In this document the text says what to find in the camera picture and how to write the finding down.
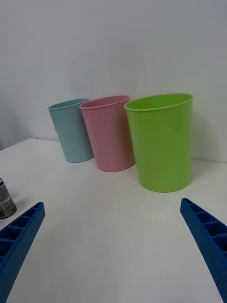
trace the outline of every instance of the plastic cup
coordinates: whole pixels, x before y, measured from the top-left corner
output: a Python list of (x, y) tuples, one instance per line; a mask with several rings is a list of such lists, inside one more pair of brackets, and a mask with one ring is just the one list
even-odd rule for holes
[(172, 192), (192, 178), (192, 100), (189, 94), (146, 97), (125, 105), (143, 187)]
[(112, 96), (80, 105), (97, 167), (120, 171), (135, 164), (124, 105), (129, 96)]
[(48, 108), (67, 162), (94, 157), (79, 105), (88, 99), (61, 102)]

